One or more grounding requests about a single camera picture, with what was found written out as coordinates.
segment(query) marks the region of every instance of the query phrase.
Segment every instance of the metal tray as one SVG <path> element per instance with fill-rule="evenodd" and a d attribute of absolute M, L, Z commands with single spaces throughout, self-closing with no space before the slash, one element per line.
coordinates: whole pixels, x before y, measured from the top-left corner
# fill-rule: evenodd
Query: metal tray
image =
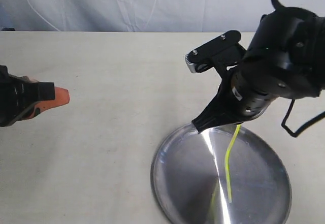
<path fill-rule="evenodd" d="M 276 153 L 241 127 L 230 155 L 233 200 L 228 202 L 224 156 L 234 125 L 197 134 L 192 124 L 171 133 L 151 167 L 151 186 L 173 224 L 283 224 L 291 185 Z"/>

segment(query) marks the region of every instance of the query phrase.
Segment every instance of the white fabric curtain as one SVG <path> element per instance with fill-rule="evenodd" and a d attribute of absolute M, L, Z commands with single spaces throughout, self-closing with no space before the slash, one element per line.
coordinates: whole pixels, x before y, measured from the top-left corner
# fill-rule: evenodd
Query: white fabric curtain
<path fill-rule="evenodd" d="M 324 14 L 324 0 L 281 0 Z M 17 30 L 255 31 L 270 0 L 0 0 Z"/>

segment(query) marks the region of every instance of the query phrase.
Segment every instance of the beige table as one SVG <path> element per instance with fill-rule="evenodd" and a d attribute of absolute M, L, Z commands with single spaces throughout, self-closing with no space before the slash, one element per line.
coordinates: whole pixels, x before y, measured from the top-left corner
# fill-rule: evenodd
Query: beige table
<path fill-rule="evenodd" d="M 219 34 L 0 32 L 10 73 L 53 81 L 71 102 L 0 129 L 0 223 L 167 223 L 150 188 L 161 140 L 213 98 L 212 69 L 191 74 L 184 54 Z M 253 34 L 243 34 L 247 47 Z M 283 160 L 292 184 L 287 223 L 325 219 L 325 121 L 291 138 L 278 99 L 244 126 Z M 297 103 L 289 124 L 325 108 Z"/>

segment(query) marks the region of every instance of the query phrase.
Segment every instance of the yellow string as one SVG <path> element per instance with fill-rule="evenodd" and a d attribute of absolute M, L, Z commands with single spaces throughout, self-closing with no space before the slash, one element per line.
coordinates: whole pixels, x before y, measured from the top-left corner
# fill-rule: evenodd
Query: yellow string
<path fill-rule="evenodd" d="M 237 138 L 238 132 L 240 129 L 240 124 L 236 126 L 236 130 L 235 133 L 230 141 L 230 144 L 227 148 L 227 151 L 225 153 L 225 158 L 224 158 L 224 167 L 225 167 L 225 178 L 227 181 L 227 193 L 228 193 L 228 202 L 231 203 L 233 201 L 233 197 L 232 197 L 232 186 L 230 184 L 230 172 L 229 172 L 229 156 L 230 156 L 230 152 L 231 149 L 234 145 L 234 142 Z"/>

